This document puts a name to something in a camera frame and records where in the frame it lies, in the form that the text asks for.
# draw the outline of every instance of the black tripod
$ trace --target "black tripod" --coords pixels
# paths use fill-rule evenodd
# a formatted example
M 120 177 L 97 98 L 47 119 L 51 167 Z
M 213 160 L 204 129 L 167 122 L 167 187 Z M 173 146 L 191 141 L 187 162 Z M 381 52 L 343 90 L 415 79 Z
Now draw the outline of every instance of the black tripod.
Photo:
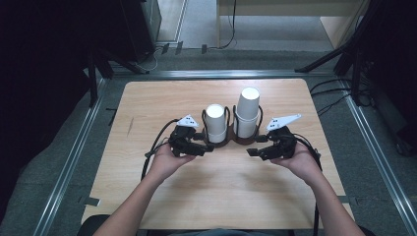
M 366 30 L 369 28 L 370 22 L 376 15 L 382 1 L 383 0 L 371 0 L 367 13 L 362 19 L 362 22 L 359 24 L 358 28 L 347 42 L 334 49 L 331 53 L 328 53 L 324 57 L 313 62 L 312 64 L 300 69 L 295 69 L 294 72 L 309 73 L 319 66 L 325 64 L 325 62 L 333 59 L 338 55 L 341 55 L 336 65 L 334 66 L 333 71 L 337 76 L 344 76 L 349 68 L 353 65 L 352 98 L 357 105 L 360 105 L 359 83 L 361 79 L 362 46 L 366 38 Z

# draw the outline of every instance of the person's right hand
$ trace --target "person's right hand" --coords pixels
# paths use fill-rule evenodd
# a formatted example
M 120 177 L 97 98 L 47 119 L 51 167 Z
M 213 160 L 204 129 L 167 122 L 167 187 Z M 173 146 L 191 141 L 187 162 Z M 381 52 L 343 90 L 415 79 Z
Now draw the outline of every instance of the person's right hand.
M 311 156 L 307 147 L 300 143 L 297 143 L 295 146 L 294 155 L 291 158 L 280 158 L 278 156 L 275 159 L 271 159 L 270 162 L 288 168 L 308 185 L 311 185 L 313 181 L 323 176 L 320 167 Z

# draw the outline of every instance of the white cup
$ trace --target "white cup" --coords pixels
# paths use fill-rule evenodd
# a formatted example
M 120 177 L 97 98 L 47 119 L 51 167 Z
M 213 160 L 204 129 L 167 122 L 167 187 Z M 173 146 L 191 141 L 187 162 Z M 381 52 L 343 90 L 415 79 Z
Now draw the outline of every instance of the white cup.
M 260 92 L 256 88 L 244 88 L 240 93 L 236 113 L 238 113 L 242 119 L 253 120 L 258 116 L 259 105 Z
M 205 117 L 208 140 L 211 143 L 221 143 L 226 138 L 226 119 L 224 107 L 219 104 L 212 104 L 206 109 Z
M 236 132 L 237 130 L 236 119 L 238 119 L 239 121 L 239 132 Z M 257 121 L 258 121 L 258 114 L 252 120 L 245 120 L 237 116 L 235 117 L 235 120 L 234 120 L 233 131 L 235 132 L 235 134 L 237 133 L 237 136 L 239 138 L 243 138 L 243 139 L 250 138 L 255 133 L 255 130 L 257 128 Z

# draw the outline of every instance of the wooden table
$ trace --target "wooden table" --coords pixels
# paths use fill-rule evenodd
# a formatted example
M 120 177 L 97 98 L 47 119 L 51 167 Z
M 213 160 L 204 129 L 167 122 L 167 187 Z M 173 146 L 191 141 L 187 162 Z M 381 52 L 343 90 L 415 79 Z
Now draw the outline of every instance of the wooden table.
M 217 47 L 220 46 L 220 16 L 233 16 L 234 0 L 216 0 Z M 239 0 L 236 16 L 321 17 L 331 44 L 337 48 L 353 31 L 368 0 Z
M 144 154 L 170 120 L 201 113 L 212 103 L 232 108 L 245 87 L 260 91 L 265 134 L 272 117 L 297 113 L 288 125 L 305 136 L 322 154 L 324 173 L 339 196 L 344 190 L 306 83 L 301 79 L 132 82 L 126 85 L 90 196 L 99 206 L 87 206 L 83 221 L 94 214 L 111 214 L 141 179 Z M 163 137 L 174 129 L 171 125 Z M 144 216 L 144 229 L 297 229 L 312 228 L 315 198 L 311 189 L 289 170 L 250 157 L 231 141 L 181 167 L 154 194 Z

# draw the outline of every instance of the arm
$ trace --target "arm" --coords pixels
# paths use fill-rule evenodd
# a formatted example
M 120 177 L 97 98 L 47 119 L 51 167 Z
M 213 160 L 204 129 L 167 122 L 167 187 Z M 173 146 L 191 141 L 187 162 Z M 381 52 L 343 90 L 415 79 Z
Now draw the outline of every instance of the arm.
M 169 145 L 161 146 L 145 178 L 94 235 L 136 235 L 157 187 L 180 166 L 194 158 L 195 156 L 191 155 L 175 157 Z
M 364 235 L 305 146 L 297 144 L 292 158 L 270 162 L 288 168 L 312 188 L 327 235 Z

